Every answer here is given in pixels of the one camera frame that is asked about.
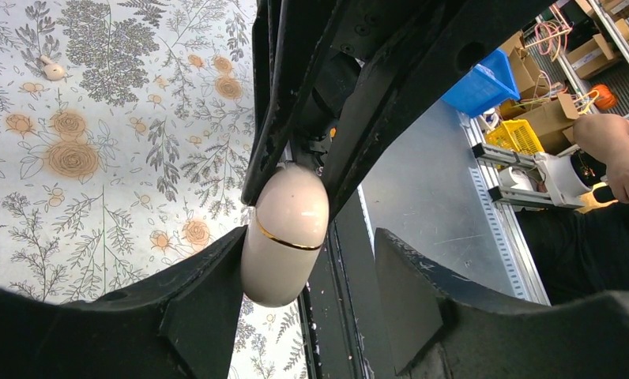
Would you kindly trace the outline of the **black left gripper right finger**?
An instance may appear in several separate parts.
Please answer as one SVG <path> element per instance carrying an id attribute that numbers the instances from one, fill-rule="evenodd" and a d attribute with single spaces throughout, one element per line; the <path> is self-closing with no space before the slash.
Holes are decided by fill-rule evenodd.
<path id="1" fill-rule="evenodd" d="M 459 276 L 385 228 L 375 270 L 401 377 L 629 378 L 629 291 L 539 305 Z"/>

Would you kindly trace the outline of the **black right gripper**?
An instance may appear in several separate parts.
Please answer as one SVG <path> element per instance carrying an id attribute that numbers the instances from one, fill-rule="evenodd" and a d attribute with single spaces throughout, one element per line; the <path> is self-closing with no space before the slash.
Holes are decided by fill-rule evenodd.
<path id="1" fill-rule="evenodd" d="M 292 134 L 295 157 L 322 157 L 338 124 L 322 172 L 334 219 L 417 118 L 550 4 L 426 1 L 388 40 L 396 1 L 259 1 L 257 133 L 241 201 L 257 203 Z"/>

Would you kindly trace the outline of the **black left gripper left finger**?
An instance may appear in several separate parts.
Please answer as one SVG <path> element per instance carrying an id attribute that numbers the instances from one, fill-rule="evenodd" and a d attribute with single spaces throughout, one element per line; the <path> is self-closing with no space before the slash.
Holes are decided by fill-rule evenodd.
<path id="1" fill-rule="evenodd" d="M 94 302 L 55 306 L 0 289 L 0 378 L 225 378 L 245 233 Z"/>

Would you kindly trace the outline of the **beige earbud charging case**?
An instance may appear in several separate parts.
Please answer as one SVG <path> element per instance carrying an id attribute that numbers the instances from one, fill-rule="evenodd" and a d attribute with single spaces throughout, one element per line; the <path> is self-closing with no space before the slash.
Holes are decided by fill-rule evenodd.
<path id="1" fill-rule="evenodd" d="M 320 177 L 287 162 L 261 191 L 241 255 L 244 294 L 265 307 L 286 306 L 306 286 L 330 221 Z"/>

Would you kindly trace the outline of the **blue plastic bin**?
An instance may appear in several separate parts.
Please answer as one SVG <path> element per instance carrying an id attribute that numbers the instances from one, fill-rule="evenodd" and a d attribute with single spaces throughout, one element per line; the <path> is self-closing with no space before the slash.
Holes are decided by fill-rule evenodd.
<path id="1" fill-rule="evenodd" d="M 519 100 L 508 55 L 495 49 L 442 97 L 455 110 L 475 118 L 508 99 Z"/>

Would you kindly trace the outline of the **yellow plastic basket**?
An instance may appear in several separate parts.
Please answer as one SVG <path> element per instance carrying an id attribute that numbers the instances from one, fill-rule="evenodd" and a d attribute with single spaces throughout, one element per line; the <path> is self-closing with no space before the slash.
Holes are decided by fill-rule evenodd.
<path id="1" fill-rule="evenodd" d="M 525 119 L 502 121 L 486 134 L 485 141 L 488 144 L 526 155 L 545 152 L 533 128 Z"/>

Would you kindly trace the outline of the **floral table mat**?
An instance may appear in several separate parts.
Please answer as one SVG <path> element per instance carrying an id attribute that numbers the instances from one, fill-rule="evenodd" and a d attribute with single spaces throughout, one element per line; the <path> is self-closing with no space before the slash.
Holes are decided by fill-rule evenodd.
<path id="1" fill-rule="evenodd" d="M 0 287 L 92 301 L 249 221 L 256 10 L 0 1 Z"/>

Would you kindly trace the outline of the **cardboard boxes in background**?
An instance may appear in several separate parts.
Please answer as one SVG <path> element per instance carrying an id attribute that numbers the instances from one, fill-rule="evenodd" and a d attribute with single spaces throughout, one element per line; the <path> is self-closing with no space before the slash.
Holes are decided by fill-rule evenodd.
<path id="1" fill-rule="evenodd" d="M 499 113 L 528 119 L 546 152 L 572 148 L 584 114 L 629 119 L 629 1 L 556 1 L 502 49 L 520 98 Z"/>

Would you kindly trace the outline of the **beige earbud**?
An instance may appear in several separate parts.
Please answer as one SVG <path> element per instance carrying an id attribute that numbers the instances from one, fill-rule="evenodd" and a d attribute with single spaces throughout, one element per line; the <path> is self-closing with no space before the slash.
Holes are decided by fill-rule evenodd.
<path id="1" fill-rule="evenodd" d="M 43 63 L 43 74 L 49 81 L 60 81 L 66 77 L 66 70 L 46 55 L 41 55 L 40 61 Z"/>

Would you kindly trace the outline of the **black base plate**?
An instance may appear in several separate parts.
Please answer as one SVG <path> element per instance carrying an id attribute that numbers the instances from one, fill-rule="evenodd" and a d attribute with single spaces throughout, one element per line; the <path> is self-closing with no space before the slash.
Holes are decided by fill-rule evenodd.
<path id="1" fill-rule="evenodd" d="M 355 192 L 330 223 L 298 297 L 309 378 L 393 378 L 370 221 Z"/>

